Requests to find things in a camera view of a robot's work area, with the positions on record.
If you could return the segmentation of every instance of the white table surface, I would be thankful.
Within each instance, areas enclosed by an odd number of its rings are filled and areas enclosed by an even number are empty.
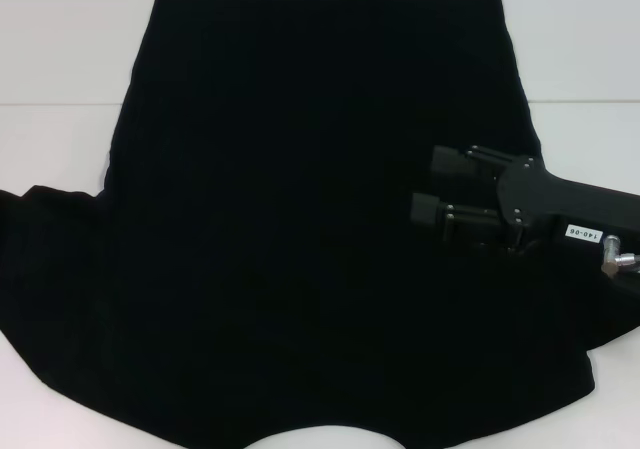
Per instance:
[[[640,0],[503,0],[551,172],[640,194]],[[0,0],[0,188],[96,194],[153,0]],[[469,449],[640,447],[640,331],[591,353],[596,391]],[[0,335],[0,448],[176,447],[51,391]],[[392,449],[351,428],[252,449]]]

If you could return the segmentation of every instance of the metal connector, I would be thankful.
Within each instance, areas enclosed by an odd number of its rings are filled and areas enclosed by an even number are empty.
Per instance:
[[[635,254],[620,254],[618,257],[616,257],[616,264],[618,264],[618,267],[628,267],[635,266],[636,264],[638,264],[638,261],[636,261]]]
[[[602,260],[602,272],[613,278],[620,266],[616,257],[620,255],[620,238],[618,236],[607,236],[604,240],[604,258]]]

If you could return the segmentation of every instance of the white background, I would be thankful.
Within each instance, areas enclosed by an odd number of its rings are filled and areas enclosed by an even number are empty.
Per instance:
[[[551,172],[640,194],[640,178],[633,177],[640,174],[640,162],[629,165],[640,147],[640,0],[503,2]],[[43,184],[90,194],[100,190],[152,3],[0,0],[1,189],[22,194]],[[463,447],[640,447],[640,332],[591,358],[598,384],[593,394]],[[176,446],[49,390],[0,335],[0,447]],[[356,429],[314,428],[271,437],[252,449],[399,447]]]

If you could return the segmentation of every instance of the white label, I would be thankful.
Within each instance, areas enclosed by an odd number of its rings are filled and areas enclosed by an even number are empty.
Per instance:
[[[600,239],[602,239],[602,231],[569,224],[567,226],[565,236],[573,237],[574,239],[582,239],[583,241],[595,242],[597,244],[600,242]]]

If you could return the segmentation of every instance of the black t-shirt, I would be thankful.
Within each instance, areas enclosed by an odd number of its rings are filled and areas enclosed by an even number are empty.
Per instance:
[[[417,233],[436,144],[540,156],[500,0],[156,0],[104,191],[2,194],[0,329],[188,448],[325,424],[439,448],[577,400],[638,303],[561,247]]]

